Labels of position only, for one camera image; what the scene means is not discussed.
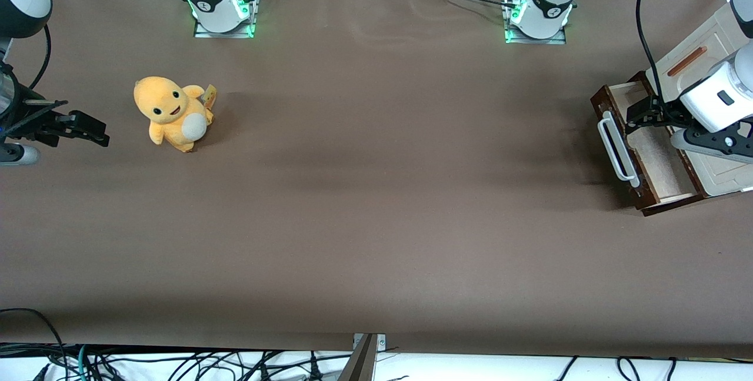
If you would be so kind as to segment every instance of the brown cloth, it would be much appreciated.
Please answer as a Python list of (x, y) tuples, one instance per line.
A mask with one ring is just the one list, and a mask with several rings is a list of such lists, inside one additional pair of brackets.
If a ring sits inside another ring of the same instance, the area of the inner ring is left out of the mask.
[[(248, 40), (194, 39), (179, 0), (54, 0), (38, 92), (111, 142), (0, 170), (0, 306), (70, 343), (753, 357), (753, 195), (629, 208), (589, 98), (648, 67), (635, 0), (577, 1), (540, 46), (468, 0), (261, 0)], [(645, 0), (654, 56), (723, 3)], [(149, 140), (149, 75), (217, 86), (194, 153)], [(53, 339), (3, 316), (21, 340)]]

